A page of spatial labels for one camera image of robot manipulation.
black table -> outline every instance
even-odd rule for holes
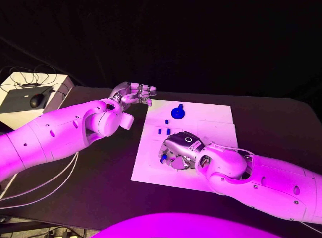
[[[74,87],[61,107],[106,98],[109,93],[110,89]],[[240,148],[322,174],[322,125],[307,104],[292,99],[168,92],[158,92],[154,99],[230,105]],[[33,205],[0,210],[1,215],[102,230],[135,216],[184,212],[224,218],[283,237],[320,236],[299,222],[267,215],[227,196],[131,181],[146,105],[132,105],[126,112],[135,116],[131,130],[119,128],[109,138],[80,151],[76,169],[59,191]],[[18,173],[5,195],[24,192],[46,182],[70,159]],[[28,195],[1,202],[0,206],[26,203],[44,196],[66,175]]]

black mouse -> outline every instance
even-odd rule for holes
[[[31,98],[30,98],[30,107],[36,108],[41,101],[43,101],[44,95],[43,94],[36,94]]]

robotic hand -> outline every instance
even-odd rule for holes
[[[322,224],[322,175],[279,159],[238,154],[188,132],[165,139],[159,161],[177,170],[195,167],[212,191],[292,221]]]
[[[132,103],[151,106],[155,93],[155,87],[123,82],[109,98],[54,110],[1,135],[0,182],[28,167],[73,155],[119,126],[129,130],[133,116],[123,111]]]

